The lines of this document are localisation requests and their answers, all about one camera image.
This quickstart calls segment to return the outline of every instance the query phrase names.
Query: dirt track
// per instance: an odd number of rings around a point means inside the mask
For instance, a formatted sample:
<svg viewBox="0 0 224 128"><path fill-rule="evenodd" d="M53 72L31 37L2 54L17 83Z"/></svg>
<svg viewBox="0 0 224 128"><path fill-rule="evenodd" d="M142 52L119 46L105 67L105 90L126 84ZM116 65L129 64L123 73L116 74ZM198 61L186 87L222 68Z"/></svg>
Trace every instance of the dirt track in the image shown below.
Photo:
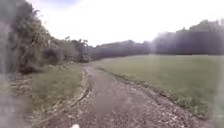
<svg viewBox="0 0 224 128"><path fill-rule="evenodd" d="M149 89L124 83L103 71L86 68L88 95L39 127L70 128L210 128Z"/></svg>

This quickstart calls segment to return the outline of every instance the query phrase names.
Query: tree line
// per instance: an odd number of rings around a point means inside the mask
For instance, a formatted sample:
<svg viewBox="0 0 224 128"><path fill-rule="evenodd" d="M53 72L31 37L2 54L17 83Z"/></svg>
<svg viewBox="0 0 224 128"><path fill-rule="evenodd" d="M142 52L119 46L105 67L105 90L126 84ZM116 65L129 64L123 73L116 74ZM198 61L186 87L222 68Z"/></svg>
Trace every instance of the tree line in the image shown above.
<svg viewBox="0 0 224 128"><path fill-rule="evenodd" d="M176 32L164 32L153 41L136 43L132 40L90 47L93 60L131 55L223 55L224 26L223 20L204 20L189 29Z"/></svg>
<svg viewBox="0 0 224 128"><path fill-rule="evenodd" d="M42 25L31 4L24 0L16 5L16 14L9 25L8 71L32 73L46 64L87 61L86 40L57 39Z"/></svg>

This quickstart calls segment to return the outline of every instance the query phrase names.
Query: sky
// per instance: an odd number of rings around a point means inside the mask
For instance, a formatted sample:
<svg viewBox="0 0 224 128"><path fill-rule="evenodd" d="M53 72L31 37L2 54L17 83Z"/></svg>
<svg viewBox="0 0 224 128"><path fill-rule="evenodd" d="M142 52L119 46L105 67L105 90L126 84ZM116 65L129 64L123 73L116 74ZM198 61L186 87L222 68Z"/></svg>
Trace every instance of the sky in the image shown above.
<svg viewBox="0 0 224 128"><path fill-rule="evenodd" d="M151 41L204 19L224 17L223 0L29 0L60 39L87 39L96 46L132 39Z"/></svg>

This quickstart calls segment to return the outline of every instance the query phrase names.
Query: grassy verge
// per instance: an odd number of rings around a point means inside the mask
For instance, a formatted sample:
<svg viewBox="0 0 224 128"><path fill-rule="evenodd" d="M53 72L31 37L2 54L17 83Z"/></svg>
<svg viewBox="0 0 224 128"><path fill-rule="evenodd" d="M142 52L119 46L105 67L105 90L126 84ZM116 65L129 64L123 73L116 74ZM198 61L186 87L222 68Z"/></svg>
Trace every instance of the grassy verge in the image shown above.
<svg viewBox="0 0 224 128"><path fill-rule="evenodd" d="M54 113L81 93L82 69L77 65L48 66L44 72L28 76L18 89L26 101L29 120Z"/></svg>
<svg viewBox="0 0 224 128"><path fill-rule="evenodd" d="M198 117L208 117L219 79L216 56L134 56L93 63L133 81L145 81L170 94L178 105Z"/></svg>

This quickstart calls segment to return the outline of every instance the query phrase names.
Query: dirt path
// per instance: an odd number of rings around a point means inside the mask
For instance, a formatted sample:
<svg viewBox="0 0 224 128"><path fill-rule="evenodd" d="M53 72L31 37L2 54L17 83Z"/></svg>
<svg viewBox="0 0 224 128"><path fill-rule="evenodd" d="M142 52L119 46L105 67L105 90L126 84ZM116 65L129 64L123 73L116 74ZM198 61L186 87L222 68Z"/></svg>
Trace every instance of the dirt path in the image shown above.
<svg viewBox="0 0 224 128"><path fill-rule="evenodd" d="M51 118L46 128L209 128L166 98L103 71L86 68L88 95L70 110Z"/></svg>

